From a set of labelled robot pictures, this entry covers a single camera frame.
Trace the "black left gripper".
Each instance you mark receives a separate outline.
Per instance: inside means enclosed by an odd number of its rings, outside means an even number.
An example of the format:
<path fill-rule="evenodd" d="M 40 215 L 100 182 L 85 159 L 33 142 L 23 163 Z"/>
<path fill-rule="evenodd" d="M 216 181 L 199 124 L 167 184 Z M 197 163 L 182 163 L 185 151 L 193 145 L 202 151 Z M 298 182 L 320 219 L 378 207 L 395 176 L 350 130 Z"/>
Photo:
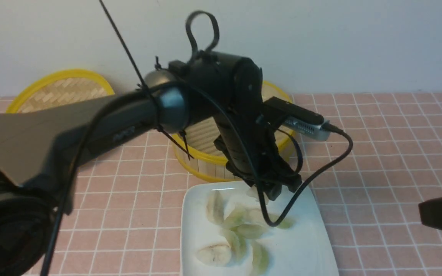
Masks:
<path fill-rule="evenodd" d="M 231 112 L 214 116 L 220 135 L 214 146 L 223 152 L 226 167 L 249 187 L 262 188 L 269 200 L 276 200 L 282 187 L 295 193 L 302 184 L 302 152 L 295 138 L 287 131 L 270 124 L 263 115 L 251 121 Z M 280 131 L 293 143 L 297 166 L 291 168 L 279 154 L 275 132 Z"/>

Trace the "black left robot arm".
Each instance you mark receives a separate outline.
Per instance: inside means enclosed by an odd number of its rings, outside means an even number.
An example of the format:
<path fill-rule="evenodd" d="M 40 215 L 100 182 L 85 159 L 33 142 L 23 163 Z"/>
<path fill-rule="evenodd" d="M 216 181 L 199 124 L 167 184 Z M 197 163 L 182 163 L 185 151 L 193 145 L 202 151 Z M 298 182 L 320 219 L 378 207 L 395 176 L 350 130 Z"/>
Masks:
<path fill-rule="evenodd" d="M 137 91 L 23 114 L 0 113 L 0 276 L 21 276 L 54 253 L 63 214 L 73 210 L 79 166 L 143 133 L 165 134 L 213 118 L 228 169 L 275 200 L 302 180 L 279 155 L 286 119 L 261 96 L 251 59 L 202 51 L 149 73 Z"/>

